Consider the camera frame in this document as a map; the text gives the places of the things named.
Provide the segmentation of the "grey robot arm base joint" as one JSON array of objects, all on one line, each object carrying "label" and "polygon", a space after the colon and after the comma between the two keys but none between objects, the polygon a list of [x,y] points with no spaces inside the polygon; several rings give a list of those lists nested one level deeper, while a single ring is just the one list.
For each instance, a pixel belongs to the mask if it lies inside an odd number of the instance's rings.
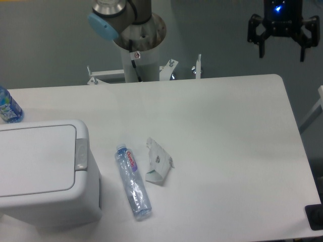
[{"label": "grey robot arm base joint", "polygon": [[92,1],[87,19],[101,38],[130,52],[154,49],[167,34],[164,20],[152,12],[152,1]]}]

